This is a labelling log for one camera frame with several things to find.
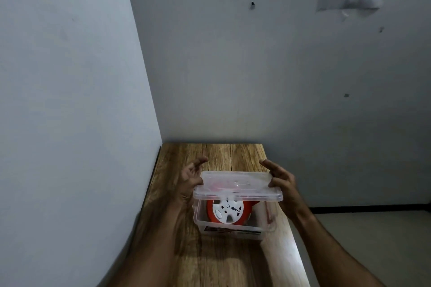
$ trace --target plastic lid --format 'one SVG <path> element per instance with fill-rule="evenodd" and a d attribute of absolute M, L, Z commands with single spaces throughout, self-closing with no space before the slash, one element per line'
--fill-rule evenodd
<path fill-rule="evenodd" d="M 268 187 L 268 172 L 204 171 L 203 185 L 195 187 L 193 197 L 198 200 L 242 200 L 279 202 L 283 200 L 280 187 Z"/>

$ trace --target wood grain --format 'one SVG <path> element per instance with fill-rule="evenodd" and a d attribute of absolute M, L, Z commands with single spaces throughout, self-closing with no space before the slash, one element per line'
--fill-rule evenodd
<path fill-rule="evenodd" d="M 143 203 L 132 248 L 147 238 L 175 188 L 180 169 L 198 155 L 204 170 L 267 171 L 261 144 L 164 143 Z M 309 286 L 286 216 L 277 206 L 277 229 L 256 241 L 201 235 L 190 209 L 178 231 L 170 286 Z"/>

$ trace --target transparent plastic container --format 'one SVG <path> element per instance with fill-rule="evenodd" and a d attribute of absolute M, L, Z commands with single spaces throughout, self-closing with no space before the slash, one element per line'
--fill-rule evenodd
<path fill-rule="evenodd" d="M 193 192 L 194 222 L 202 234 L 262 240 L 265 232 L 275 230 L 276 202 L 283 200 L 279 187 L 268 187 L 271 175 L 266 172 L 204 171 L 203 185 Z M 250 217 L 243 224 L 212 222 L 208 200 L 253 201 Z"/>

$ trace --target black baseboard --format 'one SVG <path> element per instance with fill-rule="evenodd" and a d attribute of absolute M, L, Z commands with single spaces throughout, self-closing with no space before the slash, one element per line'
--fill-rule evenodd
<path fill-rule="evenodd" d="M 315 207 L 310 208 L 314 214 L 319 213 L 355 213 L 355 212 L 385 212 L 385 211 L 413 211 L 425 210 L 431 212 L 431 203 L 428 204 L 391 204 L 378 206 L 356 207 Z"/>

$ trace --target tiled floor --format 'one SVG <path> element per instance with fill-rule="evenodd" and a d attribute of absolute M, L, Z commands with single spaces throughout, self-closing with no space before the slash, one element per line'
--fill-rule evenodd
<path fill-rule="evenodd" d="M 431 214 L 425 211 L 317 215 L 326 229 L 387 286 L 431 286 Z M 293 229 L 310 286 L 319 286 Z"/>

